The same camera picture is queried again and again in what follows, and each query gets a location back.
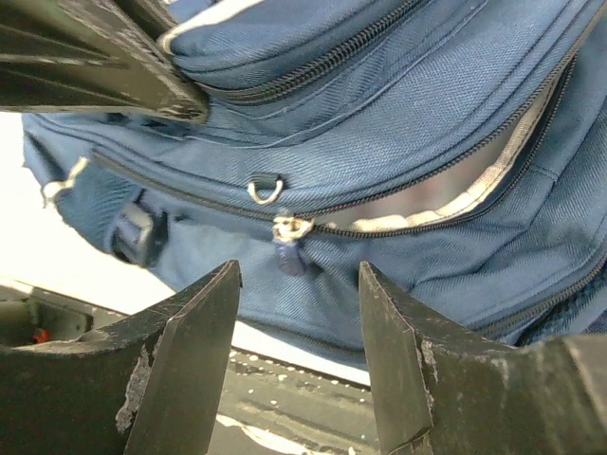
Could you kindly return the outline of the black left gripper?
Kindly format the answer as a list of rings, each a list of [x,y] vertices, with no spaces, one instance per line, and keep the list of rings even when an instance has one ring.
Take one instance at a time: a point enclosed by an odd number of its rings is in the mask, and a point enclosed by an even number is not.
[[[161,1],[4,1],[1,108],[202,123],[206,94],[156,42],[175,24]]]

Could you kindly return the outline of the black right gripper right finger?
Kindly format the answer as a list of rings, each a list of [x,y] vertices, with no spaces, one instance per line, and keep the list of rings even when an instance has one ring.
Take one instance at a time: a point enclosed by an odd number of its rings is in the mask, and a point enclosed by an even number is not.
[[[606,339],[485,339],[369,263],[359,307],[384,454],[602,454]]]

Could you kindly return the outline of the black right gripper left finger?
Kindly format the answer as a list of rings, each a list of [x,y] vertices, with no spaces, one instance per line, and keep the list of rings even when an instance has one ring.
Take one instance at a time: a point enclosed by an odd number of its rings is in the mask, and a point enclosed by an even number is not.
[[[54,338],[1,292],[5,454],[204,454],[241,289],[236,261],[134,315]]]

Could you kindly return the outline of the navy blue student backpack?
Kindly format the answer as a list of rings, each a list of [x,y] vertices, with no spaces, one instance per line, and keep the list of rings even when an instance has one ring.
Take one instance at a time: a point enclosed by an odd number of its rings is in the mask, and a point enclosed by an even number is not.
[[[361,365],[359,264],[482,336],[606,331],[601,1],[177,1],[189,123],[25,114],[64,221],[240,319]]]

